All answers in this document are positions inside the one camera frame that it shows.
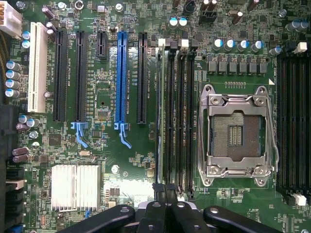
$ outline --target cpu socket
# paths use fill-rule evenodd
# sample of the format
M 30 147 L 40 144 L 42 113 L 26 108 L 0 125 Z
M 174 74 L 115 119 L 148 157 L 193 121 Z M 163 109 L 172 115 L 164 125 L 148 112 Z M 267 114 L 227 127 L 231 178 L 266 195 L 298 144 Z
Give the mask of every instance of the cpu socket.
M 264 86 L 253 95 L 226 95 L 205 85 L 198 123 L 198 168 L 205 186 L 215 178 L 253 178 L 257 186 L 266 185 L 277 169 L 278 151 Z

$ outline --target motherboard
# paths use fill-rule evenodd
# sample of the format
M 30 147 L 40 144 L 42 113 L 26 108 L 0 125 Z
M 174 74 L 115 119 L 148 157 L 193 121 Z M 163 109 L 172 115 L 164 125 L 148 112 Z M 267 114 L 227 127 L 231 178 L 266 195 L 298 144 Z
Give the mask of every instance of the motherboard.
M 310 12 L 307 0 L 0 1 L 19 202 L 5 215 L 21 214 L 3 229 L 54 233 L 172 183 L 198 210 L 310 232 Z

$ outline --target blue pcie slot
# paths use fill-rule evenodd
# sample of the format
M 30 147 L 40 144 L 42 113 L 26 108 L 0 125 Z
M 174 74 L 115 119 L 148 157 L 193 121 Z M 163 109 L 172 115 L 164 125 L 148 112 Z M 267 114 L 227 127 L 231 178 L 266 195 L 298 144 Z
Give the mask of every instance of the blue pcie slot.
M 115 110 L 115 130 L 120 130 L 120 139 L 129 149 L 132 147 L 125 138 L 127 137 L 128 123 L 126 123 L 126 89 L 127 89 L 127 41 L 126 32 L 118 32 L 118 57 L 117 57 L 117 92 Z

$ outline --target white pci slot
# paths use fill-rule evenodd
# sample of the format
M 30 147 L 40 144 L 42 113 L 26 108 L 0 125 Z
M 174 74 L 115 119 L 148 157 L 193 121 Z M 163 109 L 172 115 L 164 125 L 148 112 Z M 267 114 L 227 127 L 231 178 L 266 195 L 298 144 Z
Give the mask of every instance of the white pci slot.
M 42 23 L 30 25 L 30 53 L 28 77 L 28 112 L 45 113 L 48 65 L 47 28 Z

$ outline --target green circuit board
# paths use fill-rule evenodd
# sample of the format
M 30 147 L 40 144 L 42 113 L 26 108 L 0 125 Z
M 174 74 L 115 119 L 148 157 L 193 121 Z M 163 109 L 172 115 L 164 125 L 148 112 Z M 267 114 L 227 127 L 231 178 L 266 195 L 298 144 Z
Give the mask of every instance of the green circuit board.
M 31 113 L 40 120 L 36 129 L 39 137 L 30 139 L 28 132 L 20 133 L 19 145 L 27 146 L 29 160 L 25 164 L 9 164 L 9 167 L 22 167 L 25 170 L 24 187 L 24 232 L 53 233 L 85 219 L 85 211 L 58 212 L 51 207 L 51 170 L 55 165 L 98 165 L 101 171 L 100 208 L 92 215 L 111 208 L 117 204 L 128 204 L 137 208 L 143 201 L 153 200 L 152 184 L 156 181 L 156 111 L 158 86 L 158 39 L 188 38 L 199 43 L 194 59 L 194 132 L 193 157 L 198 153 L 198 107 L 202 90 L 211 84 L 216 93 L 253 95 L 259 86 L 265 86 L 271 99 L 273 124 L 276 127 L 277 110 L 277 71 L 276 57 L 269 50 L 281 44 L 284 37 L 297 39 L 300 34 L 285 30 L 288 21 L 308 18 L 311 2 L 303 0 L 267 0 L 262 1 L 254 11 L 247 11 L 248 3 L 243 0 L 219 0 L 214 23 L 199 24 L 200 2 L 196 3 L 197 12 L 186 16 L 188 23 L 185 29 L 171 30 L 168 21 L 171 17 L 183 16 L 182 0 L 179 7 L 172 8 L 170 0 L 84 0 L 82 10 L 74 9 L 75 1 L 63 1 L 67 7 L 59 10 L 58 1 L 25 1 L 28 5 L 23 12 L 23 30 L 29 31 L 31 22 L 46 22 L 41 13 L 43 6 L 51 7 L 59 26 L 68 33 L 68 73 L 66 89 L 66 121 L 53 121 L 53 99 L 46 101 L 46 113 Z M 117 12 L 115 5 L 121 3 L 123 11 Z M 105 13 L 98 13 L 94 6 L 102 5 Z M 287 10 L 286 18 L 278 15 L 280 9 Z M 242 20 L 232 25 L 230 10 L 244 12 Z M 127 59 L 127 103 L 126 119 L 129 123 L 126 140 L 132 145 L 129 149 L 120 141 L 119 131 L 114 129 L 116 76 L 117 76 L 117 33 L 110 32 L 108 27 L 114 25 L 118 30 L 129 32 Z M 109 57 L 102 61 L 96 57 L 96 33 L 107 32 L 109 40 Z M 76 70 L 76 32 L 88 34 L 87 48 L 87 89 L 86 89 L 86 121 L 88 128 L 82 140 L 87 143 L 85 149 L 77 143 L 76 131 L 71 129 L 74 122 L 74 95 Z M 137 124 L 137 85 L 138 85 L 138 33 L 148 35 L 147 51 L 147 122 Z M 304 34 L 306 39 L 311 34 Z M 244 52 L 236 48 L 227 52 L 221 48 L 215 52 L 212 44 L 215 39 L 223 41 L 233 39 L 237 42 L 248 40 L 250 44 L 260 40 L 263 48 L 254 53 L 248 47 Z M 28 53 L 20 41 L 11 44 L 11 60 L 21 62 L 22 55 Z M 47 91 L 53 92 L 53 74 L 55 63 L 55 45 L 48 47 Z M 266 65 L 264 74 L 217 74 L 208 71 L 208 62 L 253 62 Z M 20 92 L 27 92 L 28 73 L 24 72 L 20 82 Z M 13 99 L 11 104 L 20 106 L 22 113 L 27 112 L 27 98 Z M 309 206 L 288 205 L 282 195 L 276 191 L 276 173 L 272 172 L 267 184 L 258 187 L 253 179 L 234 178 L 216 179 L 211 187 L 206 187 L 200 177 L 193 160 L 193 189 L 191 199 L 199 210 L 210 205 L 219 205 L 253 220 L 286 233 L 311 230 L 311 208 Z M 187 193 L 180 198 L 190 200 Z

